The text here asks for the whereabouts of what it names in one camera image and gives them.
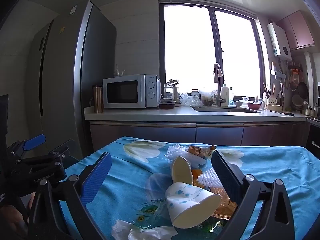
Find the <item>clear amber plastic tray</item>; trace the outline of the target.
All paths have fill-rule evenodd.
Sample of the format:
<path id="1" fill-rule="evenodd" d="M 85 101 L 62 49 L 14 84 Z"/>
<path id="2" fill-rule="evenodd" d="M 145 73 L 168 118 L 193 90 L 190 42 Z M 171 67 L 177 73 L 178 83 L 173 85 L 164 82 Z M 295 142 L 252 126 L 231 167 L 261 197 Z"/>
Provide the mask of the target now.
<path id="1" fill-rule="evenodd" d="M 230 200 L 224 188 L 211 187 L 210 192 L 221 196 L 220 204 L 213 213 L 213 216 L 218 219 L 229 220 L 238 205 Z"/>

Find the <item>white tissue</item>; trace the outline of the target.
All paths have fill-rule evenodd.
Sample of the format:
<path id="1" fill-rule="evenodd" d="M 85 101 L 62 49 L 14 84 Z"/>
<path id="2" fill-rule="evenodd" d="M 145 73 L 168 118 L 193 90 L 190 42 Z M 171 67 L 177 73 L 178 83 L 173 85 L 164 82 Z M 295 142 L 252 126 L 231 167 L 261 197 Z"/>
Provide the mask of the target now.
<path id="1" fill-rule="evenodd" d="M 158 226 L 153 229 L 143 229 L 123 220 L 116 220 L 112 226 L 111 235 L 114 239 L 137 240 L 171 240 L 178 232 L 173 226 Z"/>

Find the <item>white foam fruit net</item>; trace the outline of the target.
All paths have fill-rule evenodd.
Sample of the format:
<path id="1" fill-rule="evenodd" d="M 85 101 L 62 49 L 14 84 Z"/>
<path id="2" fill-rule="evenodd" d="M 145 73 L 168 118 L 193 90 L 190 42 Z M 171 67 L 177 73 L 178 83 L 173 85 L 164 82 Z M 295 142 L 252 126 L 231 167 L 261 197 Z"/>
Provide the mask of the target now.
<path id="1" fill-rule="evenodd" d="M 221 181 L 219 180 L 219 178 L 213 168 L 209 168 L 209 169 L 203 171 L 202 174 L 198 176 L 196 181 L 204 187 L 223 188 L 223 185 L 222 185 Z"/>

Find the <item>floral paper cup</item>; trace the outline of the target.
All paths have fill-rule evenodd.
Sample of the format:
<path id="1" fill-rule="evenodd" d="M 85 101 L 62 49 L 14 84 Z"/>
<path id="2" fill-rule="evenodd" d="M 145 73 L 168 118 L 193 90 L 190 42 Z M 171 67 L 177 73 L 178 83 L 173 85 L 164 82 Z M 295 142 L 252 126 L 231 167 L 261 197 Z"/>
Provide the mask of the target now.
<path id="1" fill-rule="evenodd" d="M 165 192 L 171 223 L 179 229 L 193 228 L 211 217 L 221 196 L 198 186 L 173 183 Z"/>

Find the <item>orange peel piece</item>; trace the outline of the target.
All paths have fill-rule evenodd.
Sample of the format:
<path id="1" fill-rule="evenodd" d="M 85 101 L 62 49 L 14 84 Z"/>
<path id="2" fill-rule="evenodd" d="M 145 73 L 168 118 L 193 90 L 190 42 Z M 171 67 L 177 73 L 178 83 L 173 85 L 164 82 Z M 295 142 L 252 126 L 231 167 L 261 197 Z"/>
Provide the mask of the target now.
<path id="1" fill-rule="evenodd" d="M 202 171 L 200 169 L 192 169 L 191 173 L 193 175 L 193 185 L 204 188 L 204 186 L 202 184 L 199 184 L 199 182 L 197 181 L 198 177 L 202 174 Z"/>

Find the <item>green printed plastic bag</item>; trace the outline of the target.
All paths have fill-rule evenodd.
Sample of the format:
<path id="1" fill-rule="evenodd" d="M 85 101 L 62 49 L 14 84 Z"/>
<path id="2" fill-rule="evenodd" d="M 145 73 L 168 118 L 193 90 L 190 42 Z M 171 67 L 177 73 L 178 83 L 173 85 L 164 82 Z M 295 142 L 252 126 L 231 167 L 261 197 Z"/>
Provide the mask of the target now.
<path id="1" fill-rule="evenodd" d="M 153 229 L 157 226 L 172 226 L 166 201 L 156 199 L 143 203 L 139 207 L 132 223 L 143 229 Z M 201 239 L 216 239 L 225 224 L 225 221 L 211 216 L 195 227 L 189 229 L 176 228 L 176 230 L 182 233 L 185 239 L 195 239 L 195 236 L 200 236 Z"/>

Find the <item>gold snack wrapper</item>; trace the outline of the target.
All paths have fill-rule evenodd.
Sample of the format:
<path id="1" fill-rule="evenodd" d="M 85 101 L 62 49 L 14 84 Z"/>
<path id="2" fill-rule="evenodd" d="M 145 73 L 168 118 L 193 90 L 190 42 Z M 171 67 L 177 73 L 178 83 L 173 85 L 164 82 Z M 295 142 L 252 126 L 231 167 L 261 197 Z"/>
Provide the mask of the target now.
<path id="1" fill-rule="evenodd" d="M 193 155 L 196 155 L 200 158 L 208 159 L 215 150 L 216 150 L 216 146 L 214 145 L 207 146 L 207 147 L 198 147 L 198 146 L 190 145 L 188 147 L 187 152 Z"/>

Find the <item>crushed paper cup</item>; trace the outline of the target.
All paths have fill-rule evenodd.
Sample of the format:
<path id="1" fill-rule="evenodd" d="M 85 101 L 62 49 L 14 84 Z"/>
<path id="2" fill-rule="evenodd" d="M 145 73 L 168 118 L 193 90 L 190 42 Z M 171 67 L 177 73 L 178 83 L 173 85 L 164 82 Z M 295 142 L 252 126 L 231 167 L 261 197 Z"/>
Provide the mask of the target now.
<path id="1" fill-rule="evenodd" d="M 193 184 L 191 165 L 182 156 L 177 156 L 171 165 L 171 178 L 174 183 Z"/>

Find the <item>dark lower kitchen cabinets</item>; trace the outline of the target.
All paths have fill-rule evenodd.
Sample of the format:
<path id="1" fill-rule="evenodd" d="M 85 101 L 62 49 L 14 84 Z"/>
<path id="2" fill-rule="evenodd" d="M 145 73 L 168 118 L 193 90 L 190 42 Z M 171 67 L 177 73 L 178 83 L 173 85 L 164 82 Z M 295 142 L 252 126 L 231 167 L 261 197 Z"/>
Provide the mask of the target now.
<path id="1" fill-rule="evenodd" d="M 151 123 L 106 122 L 90 124 L 95 150 L 121 137 L 222 146 L 306 146 L 310 124 L 299 122 Z"/>

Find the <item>kitchen faucet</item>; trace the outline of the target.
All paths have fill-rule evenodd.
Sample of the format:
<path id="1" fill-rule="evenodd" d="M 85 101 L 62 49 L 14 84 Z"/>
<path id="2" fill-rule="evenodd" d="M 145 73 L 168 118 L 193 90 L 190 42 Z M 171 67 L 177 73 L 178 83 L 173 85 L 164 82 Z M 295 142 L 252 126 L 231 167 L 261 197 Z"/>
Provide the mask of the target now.
<path id="1" fill-rule="evenodd" d="M 221 67 L 219 65 L 219 63 L 214 63 L 214 70 L 213 70 L 213 74 L 214 74 L 214 83 L 217 84 L 217 94 L 216 94 L 216 106 L 220 107 L 221 103 L 225 103 L 225 99 L 221 98 L 221 78 L 223 77 L 222 74 L 222 70 Z"/>

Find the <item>blue floral tablecloth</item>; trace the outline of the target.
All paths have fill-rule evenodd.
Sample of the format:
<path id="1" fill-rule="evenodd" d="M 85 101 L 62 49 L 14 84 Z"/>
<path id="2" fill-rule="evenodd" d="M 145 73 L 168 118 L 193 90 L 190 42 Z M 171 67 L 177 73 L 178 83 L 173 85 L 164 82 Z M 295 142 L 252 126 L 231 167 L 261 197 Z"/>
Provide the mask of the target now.
<path id="1" fill-rule="evenodd" d="M 153 200 L 164 199 L 172 184 L 169 143 L 122 137 L 67 168 L 80 174 L 102 153 L 112 166 L 87 209 L 107 239 L 117 220 L 133 222 L 138 211 Z M 295 238 L 302 239 L 319 215 L 319 160 L 299 146 L 218 146 L 218 151 L 244 174 L 257 180 L 281 179 L 288 192 L 295 223 Z"/>

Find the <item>copper thermos tumbler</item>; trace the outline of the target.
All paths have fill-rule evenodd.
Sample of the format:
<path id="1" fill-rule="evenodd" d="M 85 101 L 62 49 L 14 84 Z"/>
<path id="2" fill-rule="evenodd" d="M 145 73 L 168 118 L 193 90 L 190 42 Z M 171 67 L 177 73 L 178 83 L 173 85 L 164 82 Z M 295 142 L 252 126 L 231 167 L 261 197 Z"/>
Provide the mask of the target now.
<path id="1" fill-rule="evenodd" d="M 95 85 L 93 86 L 93 99 L 94 99 L 94 112 L 103 112 L 103 86 Z"/>

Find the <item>grey refrigerator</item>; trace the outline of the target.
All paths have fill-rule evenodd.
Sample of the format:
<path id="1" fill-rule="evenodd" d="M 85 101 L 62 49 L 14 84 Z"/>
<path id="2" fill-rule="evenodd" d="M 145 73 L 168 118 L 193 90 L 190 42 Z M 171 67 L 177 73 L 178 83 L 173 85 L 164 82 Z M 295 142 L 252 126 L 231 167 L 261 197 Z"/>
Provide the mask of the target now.
<path id="1" fill-rule="evenodd" d="M 86 0 L 34 36 L 24 91 L 29 134 L 46 137 L 36 156 L 69 139 L 76 159 L 93 152 L 85 108 L 93 103 L 93 87 L 113 75 L 116 35 L 115 26 Z"/>

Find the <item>red bowl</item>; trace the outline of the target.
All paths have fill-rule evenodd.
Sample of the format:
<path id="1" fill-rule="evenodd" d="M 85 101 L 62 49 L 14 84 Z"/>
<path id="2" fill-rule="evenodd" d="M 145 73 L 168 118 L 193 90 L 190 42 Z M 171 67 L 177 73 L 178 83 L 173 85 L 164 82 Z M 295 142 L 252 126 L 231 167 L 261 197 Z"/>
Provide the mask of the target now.
<path id="1" fill-rule="evenodd" d="M 252 109 L 255 111 L 257 111 L 261 106 L 261 104 L 256 103 L 256 102 L 248 102 L 247 105 L 248 105 L 249 109 Z"/>

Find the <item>white microwave oven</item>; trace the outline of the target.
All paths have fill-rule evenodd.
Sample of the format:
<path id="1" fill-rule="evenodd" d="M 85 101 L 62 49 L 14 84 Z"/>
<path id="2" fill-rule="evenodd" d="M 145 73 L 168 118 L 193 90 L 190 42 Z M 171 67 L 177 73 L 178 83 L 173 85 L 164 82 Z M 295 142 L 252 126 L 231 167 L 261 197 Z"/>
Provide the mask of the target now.
<path id="1" fill-rule="evenodd" d="M 156 74 L 138 74 L 103 79 L 105 108 L 157 108 L 161 84 Z"/>

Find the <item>white soap bottle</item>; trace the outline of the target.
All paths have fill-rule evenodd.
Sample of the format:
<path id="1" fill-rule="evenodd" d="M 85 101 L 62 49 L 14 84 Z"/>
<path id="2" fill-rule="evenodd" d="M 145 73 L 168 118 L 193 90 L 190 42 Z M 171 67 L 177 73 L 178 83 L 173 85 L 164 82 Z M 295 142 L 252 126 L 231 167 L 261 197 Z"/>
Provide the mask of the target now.
<path id="1" fill-rule="evenodd" d="M 224 81 L 223 86 L 220 89 L 221 106 L 228 107 L 229 105 L 229 88 Z"/>

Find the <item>hanging frying pan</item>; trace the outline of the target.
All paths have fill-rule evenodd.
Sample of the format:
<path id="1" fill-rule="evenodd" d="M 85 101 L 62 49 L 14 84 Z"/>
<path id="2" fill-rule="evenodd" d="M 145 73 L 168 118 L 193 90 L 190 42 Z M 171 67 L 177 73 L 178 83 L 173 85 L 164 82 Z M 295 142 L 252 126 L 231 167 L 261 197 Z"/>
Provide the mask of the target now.
<path id="1" fill-rule="evenodd" d="M 298 94 L 299 96 L 304 99 L 307 100 L 309 98 L 309 90 L 307 85 L 303 82 L 300 81 L 300 83 L 297 86 L 297 90 L 298 90 Z"/>

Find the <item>dark red food container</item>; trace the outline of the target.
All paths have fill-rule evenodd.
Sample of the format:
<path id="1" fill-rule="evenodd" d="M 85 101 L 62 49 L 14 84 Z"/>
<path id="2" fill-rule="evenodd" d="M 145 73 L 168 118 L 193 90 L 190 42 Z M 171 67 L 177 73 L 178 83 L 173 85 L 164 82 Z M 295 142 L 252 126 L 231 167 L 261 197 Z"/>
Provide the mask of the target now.
<path id="1" fill-rule="evenodd" d="M 174 109 L 175 102 L 170 100 L 161 100 L 159 102 L 159 109 Z"/>

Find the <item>clear plastic bag on counter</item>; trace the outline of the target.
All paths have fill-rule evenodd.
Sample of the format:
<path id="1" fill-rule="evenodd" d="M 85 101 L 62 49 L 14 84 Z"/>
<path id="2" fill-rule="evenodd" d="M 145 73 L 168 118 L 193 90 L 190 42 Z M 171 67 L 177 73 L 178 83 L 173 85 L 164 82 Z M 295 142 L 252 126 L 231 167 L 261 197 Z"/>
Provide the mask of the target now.
<path id="1" fill-rule="evenodd" d="M 180 103 L 182 106 L 201 107 L 203 103 L 196 95 L 188 95 L 186 93 L 180 94 Z"/>

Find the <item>glass electric kettle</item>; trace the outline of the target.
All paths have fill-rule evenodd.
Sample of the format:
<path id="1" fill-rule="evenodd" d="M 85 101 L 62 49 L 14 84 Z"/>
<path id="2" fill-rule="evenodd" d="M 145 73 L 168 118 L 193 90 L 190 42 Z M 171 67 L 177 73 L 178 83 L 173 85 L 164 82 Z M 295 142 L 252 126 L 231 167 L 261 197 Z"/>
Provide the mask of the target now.
<path id="1" fill-rule="evenodd" d="M 170 79 L 167 83 L 164 84 L 164 99 L 172 100 L 174 102 L 179 101 L 179 93 L 178 93 L 178 84 L 180 81 L 178 79 L 173 80 Z"/>

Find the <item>white water heater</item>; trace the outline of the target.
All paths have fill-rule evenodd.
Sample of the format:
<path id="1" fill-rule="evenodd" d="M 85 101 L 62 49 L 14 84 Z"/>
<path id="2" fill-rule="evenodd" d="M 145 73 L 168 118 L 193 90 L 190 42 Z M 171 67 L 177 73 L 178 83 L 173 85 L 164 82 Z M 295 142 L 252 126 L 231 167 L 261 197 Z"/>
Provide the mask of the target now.
<path id="1" fill-rule="evenodd" d="M 271 38 L 273 53 L 284 61 L 292 61 L 291 51 L 284 29 L 271 22 L 267 25 Z"/>

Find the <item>pink wall cabinet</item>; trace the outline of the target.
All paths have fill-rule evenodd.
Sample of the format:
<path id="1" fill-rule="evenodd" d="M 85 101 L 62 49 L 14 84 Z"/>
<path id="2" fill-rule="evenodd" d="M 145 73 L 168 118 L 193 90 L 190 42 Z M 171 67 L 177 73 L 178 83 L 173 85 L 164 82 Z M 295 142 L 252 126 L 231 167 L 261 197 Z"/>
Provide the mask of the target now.
<path id="1" fill-rule="evenodd" d="M 276 25 L 284 29 L 290 50 L 308 48 L 315 45 L 309 26 L 300 10 L 279 20 Z"/>

